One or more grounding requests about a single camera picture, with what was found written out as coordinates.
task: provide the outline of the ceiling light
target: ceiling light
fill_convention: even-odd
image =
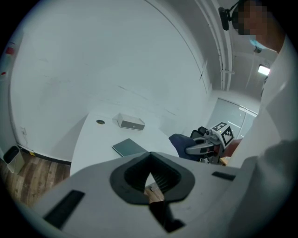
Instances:
[[[270,68],[267,68],[267,67],[265,67],[263,65],[260,65],[258,72],[259,73],[262,73],[262,74],[265,74],[266,76],[268,76],[268,74],[270,72]]]

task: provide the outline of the table top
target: table top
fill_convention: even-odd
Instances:
[[[97,120],[103,120],[105,124],[100,125]],[[158,128],[145,126],[143,131],[120,128],[116,119],[90,113],[74,149],[70,175],[90,165],[120,158],[112,146],[128,138],[149,152],[163,152],[179,157],[168,136]],[[151,177],[148,180],[146,185],[154,182]]]

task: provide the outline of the notebook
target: notebook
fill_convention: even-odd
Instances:
[[[113,149],[117,151],[122,157],[147,152],[144,148],[140,147],[136,142],[131,139],[126,139],[113,146]]]

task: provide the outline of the blue fabric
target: blue fabric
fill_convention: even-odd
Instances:
[[[185,149],[187,147],[196,145],[196,142],[192,138],[181,135],[181,134],[174,134],[169,137],[169,140],[171,141],[172,145],[177,150],[177,153],[180,158],[194,160],[194,161],[198,160],[197,156],[189,155],[189,154],[185,153]]]

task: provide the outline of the black strip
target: black strip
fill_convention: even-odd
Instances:
[[[84,193],[80,191],[72,190],[66,195],[44,219],[51,225],[60,229],[81,199],[84,197]]]
[[[222,179],[230,180],[230,181],[233,181],[234,178],[236,177],[235,175],[228,174],[228,173],[222,173],[222,172],[218,172],[218,171],[215,171],[212,175],[222,178]]]
[[[24,149],[24,148],[21,148],[21,150],[27,154],[30,154],[28,150]],[[44,159],[44,160],[48,160],[48,161],[51,161],[51,162],[55,162],[55,163],[59,163],[59,164],[64,164],[64,165],[71,165],[71,162],[70,161],[65,161],[65,160],[61,160],[61,159],[54,159],[54,158],[51,158],[51,157],[48,157],[48,156],[44,156],[42,154],[37,154],[34,152],[34,155],[38,158],[41,158],[41,159]]]

